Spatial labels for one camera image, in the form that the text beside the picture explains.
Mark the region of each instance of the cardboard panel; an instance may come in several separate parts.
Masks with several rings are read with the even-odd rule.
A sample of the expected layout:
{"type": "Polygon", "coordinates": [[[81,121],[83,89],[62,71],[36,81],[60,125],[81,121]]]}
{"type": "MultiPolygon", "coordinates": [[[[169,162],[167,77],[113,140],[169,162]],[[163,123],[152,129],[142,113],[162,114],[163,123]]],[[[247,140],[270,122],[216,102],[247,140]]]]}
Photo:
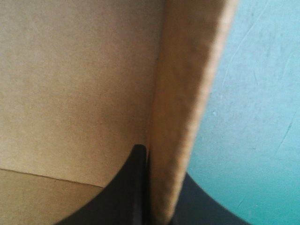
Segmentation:
{"type": "Polygon", "coordinates": [[[0,170],[0,224],[52,225],[82,207],[101,189],[0,170]]]}
{"type": "Polygon", "coordinates": [[[0,1],[0,168],[105,186],[144,143],[163,1],[0,1]]]}
{"type": "Polygon", "coordinates": [[[166,225],[173,216],[236,4],[166,3],[150,137],[154,224],[166,225]]]}

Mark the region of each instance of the teal wall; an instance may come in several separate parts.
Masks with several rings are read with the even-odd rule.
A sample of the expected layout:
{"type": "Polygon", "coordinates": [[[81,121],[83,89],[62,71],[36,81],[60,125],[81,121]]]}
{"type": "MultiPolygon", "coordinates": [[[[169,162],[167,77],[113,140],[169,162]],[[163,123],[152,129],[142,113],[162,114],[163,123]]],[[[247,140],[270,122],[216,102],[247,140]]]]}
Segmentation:
{"type": "Polygon", "coordinates": [[[188,172],[254,225],[300,225],[300,0],[241,0],[188,172]]]}

